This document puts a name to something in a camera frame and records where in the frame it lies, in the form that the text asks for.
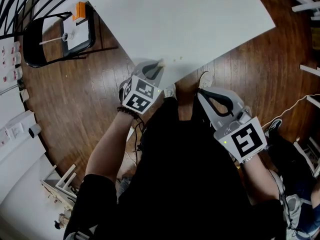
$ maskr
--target chair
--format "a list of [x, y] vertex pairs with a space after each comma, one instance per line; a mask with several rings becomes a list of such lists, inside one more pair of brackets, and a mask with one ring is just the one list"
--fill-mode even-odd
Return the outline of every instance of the chair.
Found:
[[[92, 8], [89, 5], [86, 5], [85, 7], [86, 11], [88, 12], [89, 15], [92, 13]], [[89, 42], [87, 45], [84, 45], [81, 47], [81, 49], [78, 49], [77, 51], [71, 50], [70, 52], [65, 52], [65, 46], [66, 44], [62, 44], [62, 50], [64, 57], [57, 58], [51, 61], [47, 61], [43, 45], [39, 44], [41, 43], [42, 37], [43, 37], [43, 25], [44, 21], [47, 18], [51, 17], [59, 17], [63, 20], [66, 20], [68, 17], [72, 15], [71, 12], [63, 12], [63, 13], [58, 13], [58, 14], [53, 14], [41, 18], [34, 19], [31, 21], [28, 26], [26, 27], [24, 33], [23, 33], [23, 57], [25, 62], [33, 68], [40, 68], [55, 62], [60, 62], [60, 61], [67, 61], [67, 60], [82, 60], [85, 59], [85, 56], [82, 55], [87, 55], [87, 54], [92, 54], [96, 52], [101, 52], [101, 51], [108, 51], [108, 50], [114, 50], [118, 49], [118, 46], [114, 47], [108, 47], [108, 48], [103, 48], [102, 49], [97, 49], [97, 50], [91, 50], [87, 52], [81, 52], [89, 47], [92, 47], [95, 43], [96, 37], [95, 37], [95, 30], [94, 30], [94, 23], [92, 22], [90, 24], [90, 32], [89, 32]]]
[[51, 171], [45, 176], [42, 180], [40, 180], [41, 184], [52, 193], [52, 195], [58, 197], [60, 201], [64, 201], [71, 209], [73, 208], [73, 204], [68, 200], [71, 200], [73, 203], [76, 202], [77, 195], [69, 190], [69, 185], [72, 180], [77, 176], [74, 172], [70, 178], [65, 183], [67, 177], [72, 173], [72, 171], [76, 168], [76, 165], [73, 164], [69, 170], [59, 179], [48, 179], [48, 177], [55, 172], [57, 166], [53, 166]]
[[[67, 20], [63, 19], [60, 23], [60, 29], [61, 29], [61, 36], [63, 36], [64, 32], [68, 32], [64, 30], [64, 23]], [[96, 32], [95, 32], [95, 20], [94, 20], [94, 9], [86, 4], [85, 5], [85, 19], [80, 21], [79, 23], [75, 24], [76, 26], [79, 26], [83, 23], [87, 22], [87, 26], [88, 26], [88, 40], [78, 44], [77, 46], [69, 49], [68, 47], [68, 43], [64, 42], [61, 40], [61, 45], [62, 45], [62, 54], [64, 57], [68, 57], [71, 56], [72, 54], [79, 54], [80, 52], [84, 51], [85, 49], [88, 49], [90, 47], [92, 47], [95, 42], [96, 42]], [[101, 41], [101, 49], [98, 50], [94, 50], [94, 51], [90, 51], [88, 53], [93, 53], [93, 52], [100, 52], [100, 51], [106, 51], [106, 50], [110, 50], [110, 49], [116, 49], [118, 47], [111, 47], [111, 48], [106, 48], [104, 49], [103, 47], [103, 41], [102, 41], [102, 36], [101, 36], [101, 24], [100, 24], [100, 20], [98, 22], [99, 25], [99, 31], [100, 31], [100, 41]]]
[[66, 61], [78, 58], [72, 57], [61, 57], [51, 61], [47, 61], [43, 45], [39, 43], [42, 42], [42, 28], [44, 21], [47, 18], [51, 17], [60, 17], [63, 18], [63, 15], [70, 15], [70, 12], [64, 12], [59, 14], [54, 14], [46, 17], [37, 18], [34, 21], [31, 21], [23, 34], [23, 57], [25, 62], [33, 68], [40, 68], [55, 62]]

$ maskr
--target shoe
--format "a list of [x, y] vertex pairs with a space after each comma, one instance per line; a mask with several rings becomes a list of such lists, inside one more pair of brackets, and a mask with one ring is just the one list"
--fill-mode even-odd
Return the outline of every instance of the shoe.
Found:
[[165, 88], [163, 90], [163, 92], [164, 92], [164, 97], [165, 98], [173, 97], [173, 98], [177, 99], [177, 96], [176, 96], [176, 85], [175, 84], [169, 85], [167, 88]]
[[209, 72], [209, 71], [203, 72], [203, 74], [200, 77], [199, 88], [203, 89], [206, 87], [210, 87], [210, 86], [212, 86], [213, 81], [214, 80], [213, 80], [211, 72]]
[[282, 119], [278, 118], [275, 119], [272, 124], [270, 125], [270, 127], [268, 128], [268, 130], [266, 130], [266, 132], [264, 133], [265, 136], [267, 136], [268, 138], [270, 138], [270, 134], [271, 133], [276, 133], [279, 129], [279, 127], [282, 124]]

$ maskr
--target white tabletop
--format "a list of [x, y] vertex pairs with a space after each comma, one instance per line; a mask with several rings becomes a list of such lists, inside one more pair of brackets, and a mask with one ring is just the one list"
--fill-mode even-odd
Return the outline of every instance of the white tabletop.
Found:
[[164, 59], [160, 88], [275, 27], [260, 0], [89, 0], [135, 64]]

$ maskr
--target person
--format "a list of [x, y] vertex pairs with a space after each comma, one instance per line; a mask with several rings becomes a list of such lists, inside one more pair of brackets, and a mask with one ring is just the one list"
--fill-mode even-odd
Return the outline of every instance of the person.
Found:
[[320, 181], [315, 179], [304, 156], [279, 135], [281, 124], [282, 120], [276, 119], [265, 134], [268, 154], [283, 178], [284, 193], [291, 202], [288, 227], [295, 231], [294, 234], [291, 231], [291, 235], [302, 240], [310, 239], [320, 227]]
[[[212, 82], [205, 72], [199, 88]], [[164, 96], [144, 127], [141, 160], [118, 204], [115, 182], [134, 117], [126, 109], [117, 113], [88, 160], [64, 238], [74, 232], [90, 236], [90, 228], [93, 239], [283, 237], [279, 191], [259, 156], [243, 164], [258, 200], [251, 205], [229, 153], [214, 139], [197, 93], [189, 121], [179, 120], [175, 85]]]

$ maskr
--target wooden floor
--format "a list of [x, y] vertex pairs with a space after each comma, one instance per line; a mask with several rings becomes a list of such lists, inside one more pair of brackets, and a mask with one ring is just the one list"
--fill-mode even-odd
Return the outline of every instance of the wooden floor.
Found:
[[[291, 6], [297, 4], [294, 0], [261, 1], [276, 28], [180, 80], [176, 86], [181, 120], [191, 117], [193, 94], [204, 71], [212, 73], [215, 86], [236, 91], [261, 124], [280, 115], [304, 95], [320, 91], [320, 78], [299, 69], [300, 64], [314, 68], [317, 65], [312, 55], [309, 16], [292, 12]], [[44, 40], [58, 37], [59, 32], [60, 28], [53, 26]], [[104, 47], [117, 43], [105, 26], [102, 39]], [[94, 49], [100, 45], [97, 31]], [[45, 45], [45, 54], [49, 60], [60, 56], [60, 43]], [[116, 115], [118, 86], [129, 77], [133, 64], [120, 48], [42, 68], [31, 68], [23, 61], [22, 68], [30, 94], [27, 106], [35, 112], [42, 128], [48, 155], [62, 173], [73, 163], [77, 165], [77, 186], [92, 150]], [[143, 119], [147, 121], [161, 103], [162, 96]], [[290, 141], [308, 137], [314, 115], [315, 108], [302, 101], [283, 117], [282, 134]], [[134, 137], [126, 150], [134, 158]]]

